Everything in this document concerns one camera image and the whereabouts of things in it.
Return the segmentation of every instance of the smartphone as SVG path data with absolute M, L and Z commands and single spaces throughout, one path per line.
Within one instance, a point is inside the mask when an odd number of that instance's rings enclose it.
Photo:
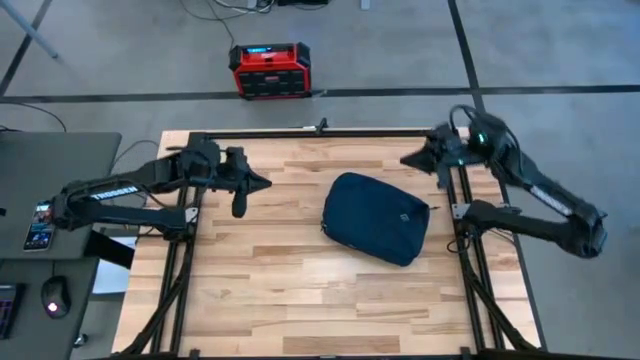
M 39 202 L 31 218 L 29 232 L 27 232 L 27 238 L 24 241 L 24 251 L 47 250 L 51 246 L 54 230 L 51 203 L 48 201 Z

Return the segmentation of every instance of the black robotic arm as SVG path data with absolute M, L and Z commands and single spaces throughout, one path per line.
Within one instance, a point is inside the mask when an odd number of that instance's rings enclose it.
M 453 124 L 456 110 L 463 110 L 471 120 L 467 142 L 462 141 Z M 602 224 L 606 214 L 542 174 L 520 150 L 506 124 L 491 114 L 465 105 L 454 107 L 450 123 L 430 130 L 424 147 L 400 162 L 427 173 L 436 172 L 440 188 L 450 181 L 451 167 L 484 164 L 497 179 L 526 190 L 567 219 L 563 223 L 535 219 L 513 208 L 474 200 L 461 219 L 468 231 L 481 234 L 491 228 L 509 230 L 554 242 L 582 258 L 595 257 L 602 251 L 607 237 Z
M 152 226 L 167 240 L 184 240 L 197 209 L 164 206 L 153 194 L 170 193 L 184 186 L 226 190 L 235 193 L 232 214 L 240 218 L 247 209 L 247 195 L 271 186 L 269 180 L 251 170 L 241 147 L 226 148 L 224 162 L 215 142 L 169 150 L 178 151 L 149 161 L 138 170 L 68 184 L 51 200 L 54 225 L 66 230 L 96 222 Z M 134 193 L 145 193 L 163 207 L 137 209 L 101 203 Z

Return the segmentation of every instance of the table leg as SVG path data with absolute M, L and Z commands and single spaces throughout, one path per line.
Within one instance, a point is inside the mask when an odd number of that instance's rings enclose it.
M 20 15 L 18 10 L 7 0 L 0 0 L 0 7 L 7 11 L 7 14 L 20 25 L 20 27 L 33 38 L 52 58 L 57 58 L 58 53 L 47 43 L 47 41 L 34 29 L 27 20 Z
M 125 269 L 131 269 L 135 251 L 126 245 L 112 240 L 106 235 L 100 234 L 97 231 L 91 231 L 89 242 L 87 243 L 87 248 L 84 253 L 85 256 L 97 256 L 102 260 L 120 265 Z

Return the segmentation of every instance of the black desk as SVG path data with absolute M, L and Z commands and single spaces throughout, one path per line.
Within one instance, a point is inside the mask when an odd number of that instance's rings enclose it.
M 11 338 L 0 340 L 0 359 L 68 359 L 82 324 L 98 266 L 84 257 L 90 227 L 73 233 L 56 231 L 50 250 L 26 254 L 22 243 L 33 207 L 76 179 L 106 176 L 120 135 L 114 133 L 12 133 L 0 136 L 0 283 L 25 283 Z M 40 287 L 51 276 L 64 275 L 71 293 L 71 311 L 49 318 L 40 302 Z

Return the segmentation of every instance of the keyboard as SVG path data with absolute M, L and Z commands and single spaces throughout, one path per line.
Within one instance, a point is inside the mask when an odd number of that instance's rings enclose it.
M 23 284 L 0 284 L 0 340 L 9 338 L 23 291 Z

